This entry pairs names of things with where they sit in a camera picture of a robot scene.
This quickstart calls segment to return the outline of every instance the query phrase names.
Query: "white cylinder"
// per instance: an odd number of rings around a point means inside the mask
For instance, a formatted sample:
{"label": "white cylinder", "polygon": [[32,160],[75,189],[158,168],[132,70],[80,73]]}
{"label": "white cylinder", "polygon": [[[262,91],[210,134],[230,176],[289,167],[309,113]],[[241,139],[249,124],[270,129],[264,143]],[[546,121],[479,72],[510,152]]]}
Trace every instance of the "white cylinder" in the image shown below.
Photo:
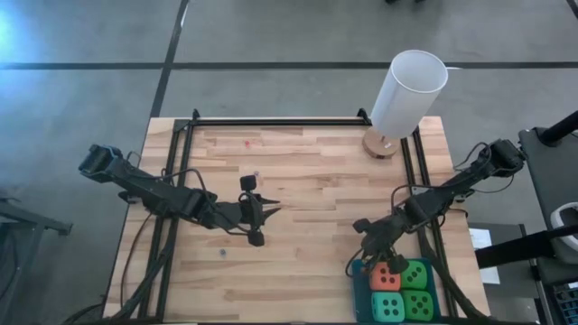
{"label": "white cylinder", "polygon": [[371,111],[373,127],[390,138],[409,136],[447,80],[448,70],[432,53],[410,50],[397,54]]}

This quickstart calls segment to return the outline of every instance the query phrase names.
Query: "wooden base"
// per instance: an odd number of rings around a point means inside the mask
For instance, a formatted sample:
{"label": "wooden base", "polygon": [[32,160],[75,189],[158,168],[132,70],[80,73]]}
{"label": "wooden base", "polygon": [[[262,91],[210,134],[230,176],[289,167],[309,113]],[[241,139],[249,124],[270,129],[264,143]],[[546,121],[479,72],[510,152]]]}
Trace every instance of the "wooden base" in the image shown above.
{"label": "wooden base", "polygon": [[365,151],[377,159],[391,158],[399,148],[399,140],[383,136],[373,127],[363,135],[362,143]]}

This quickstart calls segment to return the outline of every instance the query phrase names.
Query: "foam dice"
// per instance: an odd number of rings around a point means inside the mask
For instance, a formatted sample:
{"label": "foam dice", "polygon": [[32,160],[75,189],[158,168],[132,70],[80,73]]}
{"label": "foam dice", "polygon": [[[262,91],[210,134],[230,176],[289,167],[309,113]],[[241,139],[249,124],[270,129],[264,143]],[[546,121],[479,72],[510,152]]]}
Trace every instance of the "foam dice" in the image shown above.
{"label": "foam dice", "polygon": [[402,289],[423,290],[427,285],[427,270],[420,261],[408,261],[409,266],[401,273]]}
{"label": "foam dice", "polygon": [[373,292],[371,305],[375,321],[401,322],[406,317],[404,300],[399,292]]}
{"label": "foam dice", "polygon": [[377,263],[371,271],[369,286],[373,291],[399,291],[401,287],[400,275],[391,274],[387,263]]}
{"label": "foam dice", "polygon": [[434,301],[429,292],[402,290],[407,320],[430,321],[434,317]]}

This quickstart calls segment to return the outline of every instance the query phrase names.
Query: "white paper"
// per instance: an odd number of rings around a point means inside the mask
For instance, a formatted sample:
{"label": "white paper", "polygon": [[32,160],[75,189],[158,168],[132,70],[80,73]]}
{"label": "white paper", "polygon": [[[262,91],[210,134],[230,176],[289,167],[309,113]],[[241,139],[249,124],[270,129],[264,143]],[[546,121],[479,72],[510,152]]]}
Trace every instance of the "white paper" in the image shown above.
{"label": "white paper", "polygon": [[[470,237],[473,249],[491,246],[491,237],[487,229],[470,228]],[[499,284],[498,268],[496,266],[481,269],[480,274],[483,283]]]}

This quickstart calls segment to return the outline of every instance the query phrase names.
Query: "green die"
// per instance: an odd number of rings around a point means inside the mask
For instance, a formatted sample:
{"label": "green die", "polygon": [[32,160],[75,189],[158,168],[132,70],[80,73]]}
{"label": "green die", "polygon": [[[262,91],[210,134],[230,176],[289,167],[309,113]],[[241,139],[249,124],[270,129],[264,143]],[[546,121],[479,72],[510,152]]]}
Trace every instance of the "green die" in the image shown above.
{"label": "green die", "polygon": [[401,273],[402,289],[423,290],[427,285],[427,270],[420,261],[407,261],[409,266]]}
{"label": "green die", "polygon": [[430,321],[434,317],[434,301],[429,292],[403,290],[406,319]]}
{"label": "green die", "polygon": [[371,305],[375,321],[400,322],[406,317],[404,301],[398,292],[373,292]]}

